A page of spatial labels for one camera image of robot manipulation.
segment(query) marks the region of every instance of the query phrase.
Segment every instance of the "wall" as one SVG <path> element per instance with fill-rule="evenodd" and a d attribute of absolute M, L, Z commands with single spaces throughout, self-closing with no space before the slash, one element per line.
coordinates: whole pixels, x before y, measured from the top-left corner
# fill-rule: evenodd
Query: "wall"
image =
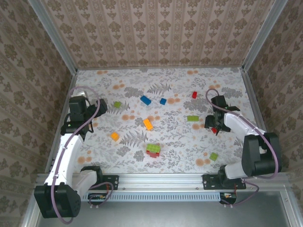
<path fill-rule="evenodd" d="M 280 137 L 283 167 L 303 207 L 303 1 L 289 0 L 249 69 L 268 131 Z"/>
<path fill-rule="evenodd" d="M 274 0 L 42 0 L 78 68 L 241 65 Z"/>
<path fill-rule="evenodd" d="M 0 1 L 0 226 L 22 221 L 70 80 L 29 3 Z"/>

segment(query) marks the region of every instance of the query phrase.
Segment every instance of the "green lego brick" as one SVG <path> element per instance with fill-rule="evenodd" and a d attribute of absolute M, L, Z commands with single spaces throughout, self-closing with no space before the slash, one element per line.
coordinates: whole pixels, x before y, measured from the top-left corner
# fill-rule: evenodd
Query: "green lego brick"
<path fill-rule="evenodd" d="M 120 103 L 120 102 L 115 102 L 115 103 L 114 103 L 114 107 L 115 107 L 115 108 L 119 108 L 120 106 L 121 106 L 121 103 Z"/>
<path fill-rule="evenodd" d="M 148 150 L 151 153 L 159 153 L 160 152 L 160 146 L 154 145 L 154 144 L 147 144 L 146 150 Z"/>
<path fill-rule="evenodd" d="M 218 154 L 216 154 L 216 153 L 211 153 L 210 154 L 210 157 L 209 157 L 210 160 L 215 161 L 215 160 L 217 160 L 217 158 L 218 158 Z"/>
<path fill-rule="evenodd" d="M 198 122 L 199 116 L 187 116 L 187 121 L 188 122 Z"/>

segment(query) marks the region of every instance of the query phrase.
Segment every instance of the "yellow lego brick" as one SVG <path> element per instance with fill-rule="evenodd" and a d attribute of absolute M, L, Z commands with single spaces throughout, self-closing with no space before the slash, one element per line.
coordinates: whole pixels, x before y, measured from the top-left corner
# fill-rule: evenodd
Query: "yellow lego brick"
<path fill-rule="evenodd" d="M 143 120 L 143 123 L 145 124 L 145 127 L 147 128 L 147 130 L 152 129 L 152 124 L 151 124 L 150 120 L 145 119 L 145 120 Z"/>
<path fill-rule="evenodd" d="M 114 140 L 117 141 L 119 139 L 119 135 L 116 132 L 113 132 L 110 137 Z"/>

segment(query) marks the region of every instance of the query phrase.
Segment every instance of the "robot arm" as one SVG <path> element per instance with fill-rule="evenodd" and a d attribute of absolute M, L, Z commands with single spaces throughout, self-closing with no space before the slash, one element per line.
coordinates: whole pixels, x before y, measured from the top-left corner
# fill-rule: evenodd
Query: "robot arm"
<path fill-rule="evenodd" d="M 59 162 L 63 147 L 71 135 L 95 113 L 97 107 L 95 105 L 87 106 L 88 99 L 84 96 L 75 96 L 70 98 L 70 113 L 67 114 L 64 124 L 61 127 L 61 140 L 58 153 L 52 167 L 52 170 L 46 179 L 44 185 L 35 188 L 34 196 L 44 218 L 56 218 L 57 215 L 51 201 L 51 186 L 55 177 L 55 169 L 58 167 L 57 179 L 54 185 L 54 198 L 60 215 L 65 217 L 76 217 L 80 211 L 81 198 L 89 188 L 96 184 L 102 183 L 102 171 L 99 166 L 87 166 L 81 170 L 80 177 L 77 182 L 72 182 L 72 174 L 74 171 L 74 163 L 77 154 L 81 149 L 88 131 L 93 132 L 89 126 L 83 127 L 69 142 L 65 152 Z M 100 99 L 100 108 L 96 117 L 107 111 L 107 105 L 103 99 Z"/>
<path fill-rule="evenodd" d="M 216 96 L 211 99 L 212 103 L 227 110 L 241 114 L 235 106 L 228 106 L 224 96 Z M 218 175 L 221 182 L 243 177 L 270 174 L 275 171 L 275 162 L 268 146 L 254 129 L 258 129 L 273 147 L 278 159 L 278 171 L 281 171 L 281 148 L 276 134 L 267 133 L 255 126 L 252 129 L 240 117 L 227 113 L 213 107 L 214 115 L 209 115 L 205 119 L 205 128 L 213 127 L 216 134 L 219 131 L 234 131 L 240 139 L 244 140 L 242 159 L 240 162 L 222 166 Z"/>

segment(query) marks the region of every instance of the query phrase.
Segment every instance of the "patterned tablecloth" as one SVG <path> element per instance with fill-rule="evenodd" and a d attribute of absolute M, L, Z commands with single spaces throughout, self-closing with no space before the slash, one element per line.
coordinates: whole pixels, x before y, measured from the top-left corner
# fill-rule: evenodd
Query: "patterned tablecloth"
<path fill-rule="evenodd" d="M 108 105 L 108 112 L 93 121 L 95 132 L 86 136 L 76 172 L 98 165 L 108 174 L 203 173 L 239 161 L 243 141 L 236 134 L 215 136 L 204 128 L 205 117 L 212 113 L 205 99 L 210 87 L 254 121 L 238 68 L 88 70 L 78 72 L 76 85 L 93 88 Z M 143 95 L 151 99 L 149 106 L 140 100 Z M 160 104 L 161 98 L 167 99 L 165 105 Z M 115 101 L 122 103 L 120 108 L 114 107 Z M 198 115 L 200 121 L 187 122 L 188 115 Z M 146 118 L 152 131 L 143 124 Z M 117 142 L 111 139 L 112 132 L 119 134 Z M 161 146 L 160 157 L 146 154 L 148 143 Z M 212 152 L 219 155 L 216 161 L 209 159 Z"/>

